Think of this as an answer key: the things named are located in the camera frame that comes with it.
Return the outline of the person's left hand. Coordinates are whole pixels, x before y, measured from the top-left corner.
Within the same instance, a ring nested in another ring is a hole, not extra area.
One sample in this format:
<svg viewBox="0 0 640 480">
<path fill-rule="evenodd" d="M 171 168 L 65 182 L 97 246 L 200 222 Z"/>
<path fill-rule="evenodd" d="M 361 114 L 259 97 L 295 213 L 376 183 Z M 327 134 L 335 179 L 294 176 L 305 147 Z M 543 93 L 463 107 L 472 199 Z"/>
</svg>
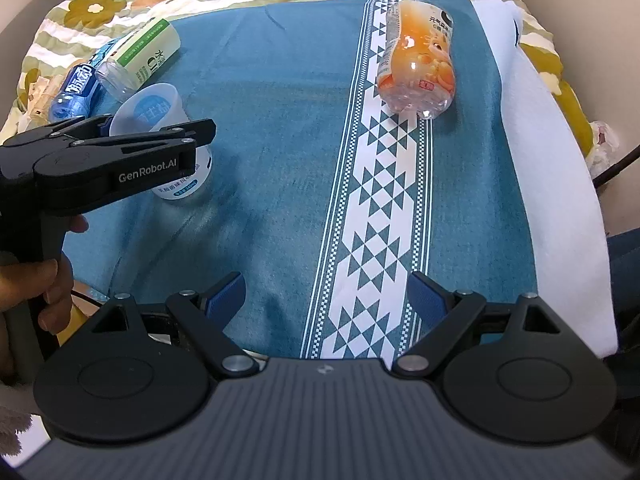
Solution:
<svg viewBox="0 0 640 480">
<path fill-rule="evenodd" d="M 62 254 L 38 263 L 12 263 L 1 267 L 1 311 L 43 296 L 46 306 L 39 313 L 39 326 L 51 334 L 61 333 L 70 322 L 73 268 Z"/>
</svg>

